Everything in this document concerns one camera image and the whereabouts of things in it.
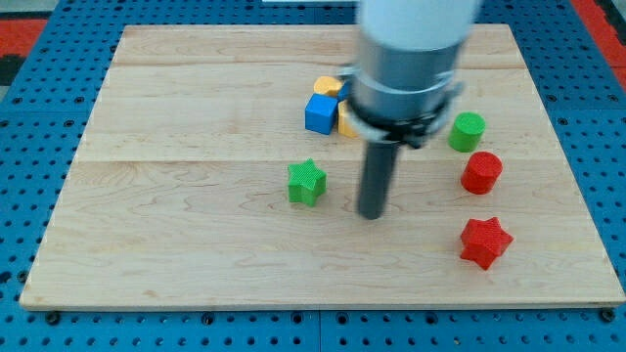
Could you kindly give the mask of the yellow block behind arm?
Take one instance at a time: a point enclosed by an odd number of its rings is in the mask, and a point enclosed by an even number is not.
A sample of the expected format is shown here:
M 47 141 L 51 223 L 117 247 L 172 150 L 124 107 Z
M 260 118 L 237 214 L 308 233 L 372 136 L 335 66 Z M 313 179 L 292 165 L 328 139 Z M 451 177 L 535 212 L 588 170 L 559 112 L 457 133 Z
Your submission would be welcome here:
M 349 123 L 349 106 L 346 101 L 341 101 L 337 105 L 337 132 L 348 138 L 357 138 L 357 132 Z

